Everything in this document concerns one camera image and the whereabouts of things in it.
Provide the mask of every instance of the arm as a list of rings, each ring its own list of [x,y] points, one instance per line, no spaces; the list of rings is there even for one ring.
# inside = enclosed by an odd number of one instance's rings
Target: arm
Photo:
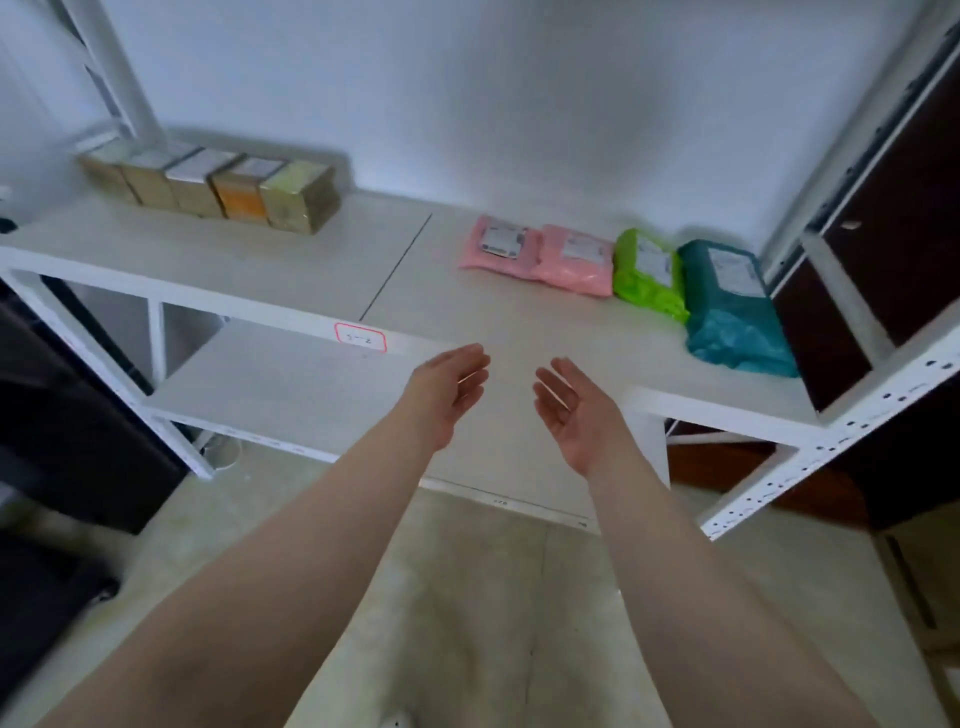
[[[587,479],[630,624],[674,725],[876,726],[663,487],[613,400],[569,359],[552,364],[563,379],[537,370],[537,412]]]
[[[418,367],[319,482],[168,596],[39,725],[282,726],[489,363],[473,345]]]

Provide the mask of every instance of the shelf label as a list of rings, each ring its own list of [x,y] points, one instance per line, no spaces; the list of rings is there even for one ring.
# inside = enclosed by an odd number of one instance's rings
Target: shelf label
[[[386,335],[383,331],[377,331],[375,328],[363,328],[353,324],[334,324],[333,330],[337,334],[337,341],[342,344],[366,347],[378,352],[387,350]]]

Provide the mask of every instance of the teal plastic mailer bag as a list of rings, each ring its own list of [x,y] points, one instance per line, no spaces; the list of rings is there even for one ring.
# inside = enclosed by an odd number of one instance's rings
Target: teal plastic mailer bag
[[[709,240],[691,240],[677,253],[684,264],[690,353],[744,372],[800,376],[756,256]]]

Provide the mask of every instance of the green plastic mailer bag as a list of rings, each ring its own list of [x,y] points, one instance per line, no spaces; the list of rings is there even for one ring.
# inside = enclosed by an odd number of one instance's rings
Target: green plastic mailer bag
[[[690,311],[689,352],[744,372],[800,376],[756,256],[709,240],[691,240],[678,253]]]
[[[630,228],[620,233],[613,250],[613,293],[633,305],[653,308],[681,324],[684,272],[677,254],[646,232]]]

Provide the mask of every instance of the concrete floor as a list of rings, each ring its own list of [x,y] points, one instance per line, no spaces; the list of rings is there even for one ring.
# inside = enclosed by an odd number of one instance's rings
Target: concrete floor
[[[107,553],[124,586],[78,619],[0,728],[33,725],[165,595],[325,467],[247,446],[215,482],[188,478],[137,538],[42,524]],[[693,510],[715,497],[674,490]],[[882,726],[948,725],[866,534],[767,509],[718,546]],[[424,490],[288,725],[376,727],[402,706],[420,728],[669,725],[599,538]]]

